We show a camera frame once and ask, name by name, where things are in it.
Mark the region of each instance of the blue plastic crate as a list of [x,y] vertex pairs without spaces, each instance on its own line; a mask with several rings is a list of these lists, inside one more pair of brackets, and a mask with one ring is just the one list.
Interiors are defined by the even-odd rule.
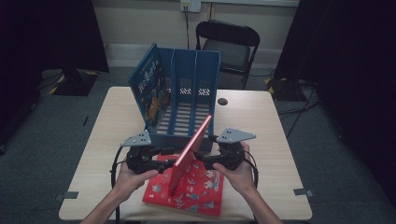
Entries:
[[[214,115],[220,56],[218,52],[205,50],[158,50],[170,105],[158,129],[151,132],[151,140],[155,147],[183,148],[206,116]],[[213,134],[214,119],[207,134]],[[201,150],[210,151],[211,148],[212,143],[206,137]]]

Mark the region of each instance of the chair backrest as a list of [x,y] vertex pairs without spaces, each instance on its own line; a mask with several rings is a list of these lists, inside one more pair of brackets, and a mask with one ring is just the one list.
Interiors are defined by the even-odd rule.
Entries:
[[195,33],[196,49],[201,49],[200,37],[255,47],[255,49],[260,44],[260,36],[252,28],[223,21],[201,21],[196,26]]

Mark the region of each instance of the power outlet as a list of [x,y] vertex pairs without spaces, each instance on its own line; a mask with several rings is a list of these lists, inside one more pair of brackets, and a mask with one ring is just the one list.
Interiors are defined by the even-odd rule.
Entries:
[[180,0],[180,11],[184,12],[201,12],[201,1],[197,0]]

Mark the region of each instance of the wooden tabletop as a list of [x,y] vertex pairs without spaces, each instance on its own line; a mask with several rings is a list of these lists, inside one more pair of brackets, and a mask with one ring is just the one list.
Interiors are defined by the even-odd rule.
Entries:
[[[296,196],[294,189],[303,185],[291,155],[283,128],[271,95],[266,91],[218,90],[217,98],[228,100],[227,105],[216,104],[215,131],[227,128],[255,133],[248,140],[250,152],[259,169],[259,192],[282,220],[308,220],[312,211],[305,195]],[[129,87],[110,88],[91,136],[78,164],[68,191],[77,191],[76,199],[64,199],[59,216],[64,220],[82,220],[111,190],[111,165],[120,143],[144,129]],[[213,145],[213,154],[218,146]],[[129,148],[120,154],[122,160]],[[136,190],[120,206],[121,219],[161,221],[239,221],[253,219],[242,196],[224,180],[221,216],[211,217],[142,203],[146,186]]]

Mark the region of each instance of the wall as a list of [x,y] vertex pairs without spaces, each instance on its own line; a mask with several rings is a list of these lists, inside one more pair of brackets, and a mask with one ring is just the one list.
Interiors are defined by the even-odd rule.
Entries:
[[[178,1],[92,0],[106,44],[110,66],[135,66],[149,45],[188,46],[184,13]],[[195,26],[215,19],[244,24],[261,36],[253,67],[275,67],[296,7],[202,3],[201,13],[189,13],[190,49],[195,48]]]

